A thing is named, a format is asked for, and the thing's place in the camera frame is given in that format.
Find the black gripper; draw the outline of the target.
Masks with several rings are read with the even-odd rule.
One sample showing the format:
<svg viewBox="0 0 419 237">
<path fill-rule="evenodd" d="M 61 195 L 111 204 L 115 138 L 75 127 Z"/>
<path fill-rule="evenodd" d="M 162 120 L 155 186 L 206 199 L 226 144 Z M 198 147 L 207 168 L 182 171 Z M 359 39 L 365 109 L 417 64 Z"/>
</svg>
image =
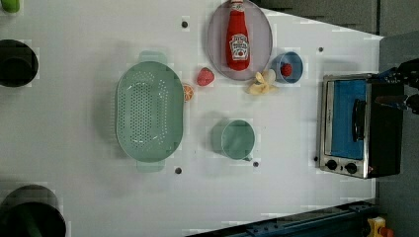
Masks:
<svg viewBox="0 0 419 237">
<path fill-rule="evenodd" d="M 398 67 L 392 67 L 382 71 L 377 75 L 379 83 L 396 84 L 400 81 L 415 89 L 419 89 L 419 59 L 412 59 L 401 63 Z M 410 108 L 412 113 L 417 115 L 419 112 L 419 95 L 398 95 L 398 96 L 378 96 L 375 102 L 381 106 L 391 107 L 394 109 Z"/>
</svg>

